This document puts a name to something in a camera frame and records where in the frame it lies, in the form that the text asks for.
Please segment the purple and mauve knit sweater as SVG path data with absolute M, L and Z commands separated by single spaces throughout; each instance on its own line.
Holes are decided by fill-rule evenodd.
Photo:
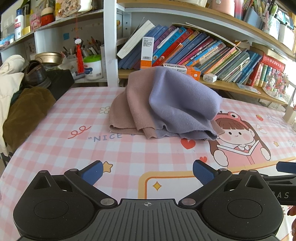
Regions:
M 146 138 L 214 141 L 224 133 L 214 118 L 222 97 L 189 75 L 165 67 L 130 73 L 111 104 L 109 129 Z

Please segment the pink checkered cartoon tablecloth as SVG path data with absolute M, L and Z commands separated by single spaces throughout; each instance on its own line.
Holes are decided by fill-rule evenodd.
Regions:
M 219 168 L 207 141 L 111 133 L 108 113 L 121 92 L 120 87 L 67 91 L 16 150 L 1 176 L 1 240 L 19 238 L 13 209 L 41 170 L 59 175 L 99 160 L 105 168 L 95 186 L 116 200 L 180 200 L 201 186 L 192 173 L 196 159 Z

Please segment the beige pen holder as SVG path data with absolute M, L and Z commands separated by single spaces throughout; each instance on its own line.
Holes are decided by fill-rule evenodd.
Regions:
M 293 106 L 287 106 L 283 119 L 286 123 L 293 125 L 296 118 L 295 104 Z

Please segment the brown garment pile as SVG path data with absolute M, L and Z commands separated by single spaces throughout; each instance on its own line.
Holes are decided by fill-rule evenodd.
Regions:
M 14 153 L 56 103 L 50 90 L 43 87 L 25 88 L 10 106 L 4 122 L 4 146 Z

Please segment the white charger plug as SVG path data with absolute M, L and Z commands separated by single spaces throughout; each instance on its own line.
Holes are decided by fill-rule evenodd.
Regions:
M 203 75 L 203 80 L 208 82 L 208 83 L 214 83 L 217 81 L 217 76 L 212 73 L 204 74 Z

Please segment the lying usmile toothpaste box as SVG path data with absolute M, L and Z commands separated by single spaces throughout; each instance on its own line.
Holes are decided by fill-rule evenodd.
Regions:
M 193 77 L 195 80 L 199 81 L 201 77 L 201 71 L 197 67 L 191 67 L 191 66 L 185 66 L 185 65 L 178 65 L 178 64 L 170 64 L 170 63 L 164 63 L 164 67 L 176 70 L 180 73 L 189 75 Z

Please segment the white green-lidded jar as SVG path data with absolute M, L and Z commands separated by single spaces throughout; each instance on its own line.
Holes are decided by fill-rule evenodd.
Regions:
M 98 80 L 103 77 L 101 55 L 91 55 L 83 58 L 84 73 L 87 80 Z

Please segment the red dictionaries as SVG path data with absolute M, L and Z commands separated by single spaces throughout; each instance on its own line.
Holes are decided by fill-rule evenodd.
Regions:
M 246 85 L 265 87 L 267 85 L 267 77 L 272 73 L 282 73 L 285 70 L 285 64 L 274 57 L 263 54 L 261 59 L 256 63 L 250 74 Z

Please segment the red tassel ornament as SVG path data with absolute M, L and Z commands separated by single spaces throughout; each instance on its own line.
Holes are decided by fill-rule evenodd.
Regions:
M 77 72 L 79 74 L 84 73 L 84 66 L 83 66 L 83 57 L 81 52 L 81 43 L 82 40 L 79 38 L 79 28 L 78 28 L 78 18 L 77 15 L 75 16 L 76 25 L 75 25 L 75 33 L 76 33 L 76 39 L 75 39 L 75 45 L 76 45 L 76 59 L 77 59 Z

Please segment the black bag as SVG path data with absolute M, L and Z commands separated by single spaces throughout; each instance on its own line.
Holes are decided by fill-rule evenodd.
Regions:
M 56 100 L 59 100 L 74 84 L 70 70 L 46 71 L 44 65 L 37 60 L 31 60 L 23 73 L 24 87 L 46 88 Z

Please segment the white wooden bookshelf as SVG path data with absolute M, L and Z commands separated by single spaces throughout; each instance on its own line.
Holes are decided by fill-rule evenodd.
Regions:
M 228 40 L 249 40 L 276 51 L 286 61 L 285 70 L 295 75 L 295 55 L 287 46 L 262 30 L 219 11 L 179 1 L 104 1 L 104 9 L 52 22 L 30 32 L 1 50 L 4 61 L 14 54 L 29 58 L 24 42 L 35 41 L 37 53 L 59 52 L 63 49 L 64 26 L 80 27 L 88 20 L 103 21 L 103 37 L 106 59 L 107 83 L 110 87 L 119 85 L 120 78 L 127 78 L 129 71 L 118 70 L 117 35 L 128 38 L 141 19 L 157 24 L 188 23 L 214 32 Z

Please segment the row of colourful books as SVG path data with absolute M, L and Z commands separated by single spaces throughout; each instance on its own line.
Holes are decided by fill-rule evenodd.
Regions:
M 246 84 L 262 57 L 240 42 L 192 24 L 155 26 L 146 21 L 118 51 L 119 69 L 140 70 L 143 37 L 154 37 L 152 67 L 164 63 L 197 67 L 201 76 L 212 73 L 228 83 Z

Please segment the cream white jacket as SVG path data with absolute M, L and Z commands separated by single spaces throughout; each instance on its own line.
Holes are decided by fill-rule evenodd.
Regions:
M 9 155 L 4 141 L 3 124 L 6 121 L 13 95 L 19 91 L 24 73 L 25 60 L 20 55 L 12 55 L 1 65 L 1 154 Z

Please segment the upright usmile toothpaste box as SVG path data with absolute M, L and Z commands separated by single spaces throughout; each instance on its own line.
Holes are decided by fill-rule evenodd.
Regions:
M 151 68 L 154 51 L 154 37 L 142 38 L 142 51 L 140 58 L 140 69 Z

